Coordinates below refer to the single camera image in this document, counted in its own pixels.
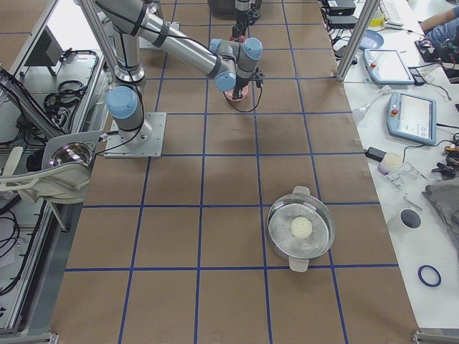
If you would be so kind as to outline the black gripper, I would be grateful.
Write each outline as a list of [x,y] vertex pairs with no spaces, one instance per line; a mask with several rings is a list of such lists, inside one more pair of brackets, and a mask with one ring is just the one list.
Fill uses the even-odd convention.
[[247,31],[247,21],[238,20],[233,26],[233,35],[234,36],[245,36]]
[[249,82],[249,73],[246,71],[236,71],[236,84],[232,91],[232,100],[241,100],[242,90]]

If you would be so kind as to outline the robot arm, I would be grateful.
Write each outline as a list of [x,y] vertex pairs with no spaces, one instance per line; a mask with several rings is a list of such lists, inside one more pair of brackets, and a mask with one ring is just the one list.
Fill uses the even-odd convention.
[[245,32],[249,22],[250,0],[235,0],[235,20],[232,37],[237,41]]
[[115,32],[115,75],[125,85],[144,80],[138,39],[149,41],[175,58],[199,70],[214,81],[214,86],[229,101],[244,97],[250,82],[262,88],[264,74],[257,66],[262,56],[262,43],[254,37],[243,42],[212,39],[208,47],[175,29],[157,15],[154,5],[146,1],[95,1]]

